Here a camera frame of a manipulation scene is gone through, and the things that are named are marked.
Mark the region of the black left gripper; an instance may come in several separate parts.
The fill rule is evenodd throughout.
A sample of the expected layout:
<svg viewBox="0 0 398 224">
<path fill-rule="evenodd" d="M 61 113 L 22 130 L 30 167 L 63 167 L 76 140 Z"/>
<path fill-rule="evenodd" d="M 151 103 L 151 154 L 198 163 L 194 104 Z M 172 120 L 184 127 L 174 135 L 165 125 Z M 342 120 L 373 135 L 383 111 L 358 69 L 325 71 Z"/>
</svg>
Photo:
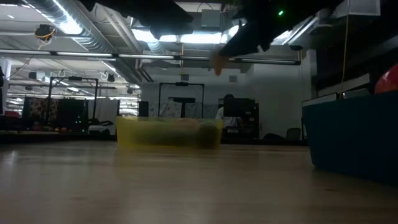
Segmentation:
<svg viewBox="0 0 398 224">
<path fill-rule="evenodd" d="M 143 3 L 139 21 L 149 28 L 155 39 L 193 33 L 193 17 L 174 0 L 144 0 Z"/>
</svg>

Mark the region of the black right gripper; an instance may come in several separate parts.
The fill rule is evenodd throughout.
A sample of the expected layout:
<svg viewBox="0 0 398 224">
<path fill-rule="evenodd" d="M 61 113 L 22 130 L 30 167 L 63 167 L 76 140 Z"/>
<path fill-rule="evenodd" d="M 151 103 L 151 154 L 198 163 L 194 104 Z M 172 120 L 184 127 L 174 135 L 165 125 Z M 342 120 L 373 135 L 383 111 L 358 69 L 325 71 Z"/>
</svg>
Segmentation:
<svg viewBox="0 0 398 224">
<path fill-rule="evenodd" d="M 242 7 L 248 23 L 221 48 L 220 56 L 253 54 L 258 45 L 267 52 L 275 37 L 292 30 L 311 14 L 311 0 L 242 0 Z"/>
</svg>

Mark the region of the small round purple eggplant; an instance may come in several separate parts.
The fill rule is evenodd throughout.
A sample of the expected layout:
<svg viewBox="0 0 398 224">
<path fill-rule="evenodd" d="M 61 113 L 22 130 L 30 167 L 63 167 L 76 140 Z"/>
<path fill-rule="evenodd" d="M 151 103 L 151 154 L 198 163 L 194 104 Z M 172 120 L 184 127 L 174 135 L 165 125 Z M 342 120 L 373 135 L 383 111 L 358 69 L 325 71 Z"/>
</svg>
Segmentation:
<svg viewBox="0 0 398 224">
<path fill-rule="evenodd" d="M 213 149 L 216 146 L 218 128 L 214 123 L 204 122 L 197 132 L 197 143 L 200 148 Z"/>
</svg>

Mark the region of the yellow translucent plastic basket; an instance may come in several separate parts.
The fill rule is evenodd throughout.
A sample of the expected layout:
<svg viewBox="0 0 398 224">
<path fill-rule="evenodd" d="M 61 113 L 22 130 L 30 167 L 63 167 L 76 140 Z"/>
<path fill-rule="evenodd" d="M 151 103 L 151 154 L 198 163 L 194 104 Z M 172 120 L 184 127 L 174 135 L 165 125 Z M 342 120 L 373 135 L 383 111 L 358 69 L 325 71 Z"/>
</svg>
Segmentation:
<svg viewBox="0 0 398 224">
<path fill-rule="evenodd" d="M 183 125 L 178 122 L 179 118 L 158 118 L 158 117 L 118 117 L 116 120 L 116 134 L 118 140 L 118 146 L 123 148 L 128 147 L 194 147 L 200 148 L 197 143 L 197 132 L 200 125 L 204 122 L 214 123 L 218 128 L 218 137 L 215 148 L 220 145 L 221 135 L 223 132 L 223 121 L 219 119 L 196 119 L 200 122 L 199 125 L 189 126 Z M 181 127 L 181 128 L 190 128 L 195 129 L 195 140 L 192 144 L 186 146 L 146 146 L 141 144 L 136 144 L 132 141 L 132 134 L 134 134 L 139 128 L 143 128 L 146 126 L 155 127 L 155 126 L 166 126 L 166 127 Z"/>
</svg>

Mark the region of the blue plastic basket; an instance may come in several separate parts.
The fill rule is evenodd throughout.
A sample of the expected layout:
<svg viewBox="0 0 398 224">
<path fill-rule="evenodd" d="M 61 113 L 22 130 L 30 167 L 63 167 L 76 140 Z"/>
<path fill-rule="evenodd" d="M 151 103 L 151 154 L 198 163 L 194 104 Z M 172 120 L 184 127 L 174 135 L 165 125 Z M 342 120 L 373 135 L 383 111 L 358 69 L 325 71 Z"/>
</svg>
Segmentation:
<svg viewBox="0 0 398 224">
<path fill-rule="evenodd" d="M 398 187 L 398 91 L 303 107 L 312 164 Z"/>
</svg>

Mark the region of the red apple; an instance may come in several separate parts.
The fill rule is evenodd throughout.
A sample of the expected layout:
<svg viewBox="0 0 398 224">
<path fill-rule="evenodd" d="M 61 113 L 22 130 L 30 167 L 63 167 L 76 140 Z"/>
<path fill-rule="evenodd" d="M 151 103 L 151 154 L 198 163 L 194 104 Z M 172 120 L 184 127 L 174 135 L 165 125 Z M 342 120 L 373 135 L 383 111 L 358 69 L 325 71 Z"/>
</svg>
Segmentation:
<svg viewBox="0 0 398 224">
<path fill-rule="evenodd" d="M 377 81 L 374 93 L 384 93 L 398 90 L 398 63 L 383 74 Z"/>
</svg>

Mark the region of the grey ceiling box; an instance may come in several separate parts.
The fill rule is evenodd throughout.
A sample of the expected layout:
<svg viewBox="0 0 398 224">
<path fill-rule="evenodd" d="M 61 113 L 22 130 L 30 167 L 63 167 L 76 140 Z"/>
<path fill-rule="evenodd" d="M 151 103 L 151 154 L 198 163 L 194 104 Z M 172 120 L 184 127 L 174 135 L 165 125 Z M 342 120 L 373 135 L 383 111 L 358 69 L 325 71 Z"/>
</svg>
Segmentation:
<svg viewBox="0 0 398 224">
<path fill-rule="evenodd" d="M 206 28 L 220 28 L 221 11 L 214 9 L 201 10 L 201 26 Z"/>
</svg>

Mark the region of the black shelf unit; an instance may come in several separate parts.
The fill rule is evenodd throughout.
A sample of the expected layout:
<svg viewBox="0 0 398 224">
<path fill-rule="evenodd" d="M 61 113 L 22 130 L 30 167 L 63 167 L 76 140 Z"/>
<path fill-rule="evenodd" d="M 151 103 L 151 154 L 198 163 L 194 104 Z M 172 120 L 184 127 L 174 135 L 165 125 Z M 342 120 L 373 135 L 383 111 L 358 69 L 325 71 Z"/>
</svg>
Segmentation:
<svg viewBox="0 0 398 224">
<path fill-rule="evenodd" d="M 243 121 L 242 131 L 230 139 L 259 138 L 259 105 L 254 99 L 228 98 L 221 106 L 225 116 L 240 117 Z"/>
</svg>

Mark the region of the whiteboard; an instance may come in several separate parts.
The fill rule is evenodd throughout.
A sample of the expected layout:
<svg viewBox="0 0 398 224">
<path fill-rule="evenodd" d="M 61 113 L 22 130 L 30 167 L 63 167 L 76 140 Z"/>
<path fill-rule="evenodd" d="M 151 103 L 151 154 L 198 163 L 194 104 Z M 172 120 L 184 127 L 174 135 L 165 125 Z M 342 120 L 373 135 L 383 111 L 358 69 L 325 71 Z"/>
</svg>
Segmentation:
<svg viewBox="0 0 398 224">
<path fill-rule="evenodd" d="M 314 98 L 311 100 L 305 100 L 302 101 L 302 108 L 306 107 L 306 106 L 310 106 L 310 105 L 317 105 L 320 103 L 327 103 L 327 102 L 331 102 L 331 101 L 335 101 L 338 99 L 338 94 L 337 93 L 332 93 L 329 95 L 325 95 L 325 96 L 320 96 L 318 98 Z"/>
</svg>

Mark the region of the black chair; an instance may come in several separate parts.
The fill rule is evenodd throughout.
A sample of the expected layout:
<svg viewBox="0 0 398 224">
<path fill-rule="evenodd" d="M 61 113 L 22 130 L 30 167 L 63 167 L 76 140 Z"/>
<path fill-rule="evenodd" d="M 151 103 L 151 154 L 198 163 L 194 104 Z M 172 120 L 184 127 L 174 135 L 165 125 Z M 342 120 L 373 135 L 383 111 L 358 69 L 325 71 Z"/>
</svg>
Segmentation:
<svg viewBox="0 0 398 224">
<path fill-rule="evenodd" d="M 286 133 L 286 140 L 288 141 L 299 141 L 301 136 L 300 128 L 289 128 Z"/>
</svg>

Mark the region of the white panel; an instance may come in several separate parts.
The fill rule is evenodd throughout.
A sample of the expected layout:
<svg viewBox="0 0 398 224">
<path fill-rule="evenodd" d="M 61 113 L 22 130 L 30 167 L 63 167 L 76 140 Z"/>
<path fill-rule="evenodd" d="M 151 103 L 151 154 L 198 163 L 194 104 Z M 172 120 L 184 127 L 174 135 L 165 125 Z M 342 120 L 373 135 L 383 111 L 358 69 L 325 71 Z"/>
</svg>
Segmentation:
<svg viewBox="0 0 398 224">
<path fill-rule="evenodd" d="M 88 133 L 115 136 L 119 105 L 119 100 L 110 100 L 109 98 L 89 100 Z"/>
</svg>

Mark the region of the white box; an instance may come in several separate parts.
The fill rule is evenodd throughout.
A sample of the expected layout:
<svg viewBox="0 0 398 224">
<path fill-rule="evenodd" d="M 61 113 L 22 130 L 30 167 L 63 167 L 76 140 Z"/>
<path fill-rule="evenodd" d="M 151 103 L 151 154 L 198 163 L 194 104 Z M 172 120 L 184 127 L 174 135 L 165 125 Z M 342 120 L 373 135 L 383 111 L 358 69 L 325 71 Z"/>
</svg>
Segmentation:
<svg viewBox="0 0 398 224">
<path fill-rule="evenodd" d="M 367 88 L 360 88 L 356 90 L 348 90 L 343 92 L 343 99 L 356 98 L 360 96 L 368 96 L 370 92 Z"/>
</svg>

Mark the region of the floral patterned curtain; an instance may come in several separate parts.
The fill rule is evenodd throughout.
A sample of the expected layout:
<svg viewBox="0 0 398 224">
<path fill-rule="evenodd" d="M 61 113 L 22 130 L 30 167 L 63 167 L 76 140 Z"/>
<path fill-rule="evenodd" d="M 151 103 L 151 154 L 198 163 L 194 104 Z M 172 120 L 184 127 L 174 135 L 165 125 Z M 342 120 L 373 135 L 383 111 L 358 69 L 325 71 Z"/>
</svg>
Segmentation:
<svg viewBox="0 0 398 224">
<path fill-rule="evenodd" d="M 56 129 L 59 100 L 48 98 L 25 97 L 22 120 L 27 129 L 32 131 L 54 131 Z"/>
</svg>

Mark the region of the black metal frame stand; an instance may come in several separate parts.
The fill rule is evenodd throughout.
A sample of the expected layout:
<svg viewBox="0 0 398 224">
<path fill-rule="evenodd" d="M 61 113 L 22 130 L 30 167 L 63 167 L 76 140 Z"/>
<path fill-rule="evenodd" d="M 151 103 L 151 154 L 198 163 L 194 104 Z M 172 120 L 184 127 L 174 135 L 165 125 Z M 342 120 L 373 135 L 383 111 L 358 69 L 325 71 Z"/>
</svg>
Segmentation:
<svg viewBox="0 0 398 224">
<path fill-rule="evenodd" d="M 163 85 L 174 85 L 174 86 L 200 86 L 202 88 L 202 96 L 201 96 L 201 118 L 204 115 L 204 98 L 205 98 L 205 85 L 203 83 L 189 83 L 189 82 L 160 82 L 159 83 L 159 95 L 158 95 L 158 116 L 160 116 L 160 104 L 161 104 L 161 95 L 162 95 L 162 86 Z"/>
<path fill-rule="evenodd" d="M 98 84 L 99 80 L 97 78 L 83 78 L 83 77 L 50 77 L 50 85 L 49 85 L 49 93 L 48 93 L 48 102 L 47 105 L 50 104 L 50 100 L 52 99 L 52 89 L 53 87 L 56 87 L 59 83 L 61 83 L 64 79 L 69 80 L 70 82 L 82 82 L 83 80 L 85 81 L 94 81 L 95 82 L 95 94 L 94 94 L 94 100 L 96 101 L 97 99 L 97 94 L 98 94 Z M 84 96 L 84 100 L 86 100 L 86 105 L 88 108 L 88 97 Z"/>
</svg>

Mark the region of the silver ventilation duct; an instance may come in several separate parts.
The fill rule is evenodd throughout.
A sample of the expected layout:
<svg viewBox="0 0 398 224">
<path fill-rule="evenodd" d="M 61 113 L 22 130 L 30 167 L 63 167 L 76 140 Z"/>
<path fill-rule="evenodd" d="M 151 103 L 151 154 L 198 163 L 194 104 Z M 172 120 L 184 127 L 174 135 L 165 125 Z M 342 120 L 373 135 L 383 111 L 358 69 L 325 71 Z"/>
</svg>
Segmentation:
<svg viewBox="0 0 398 224">
<path fill-rule="evenodd" d="M 76 0 L 23 0 L 89 52 L 116 53 Z"/>
</svg>

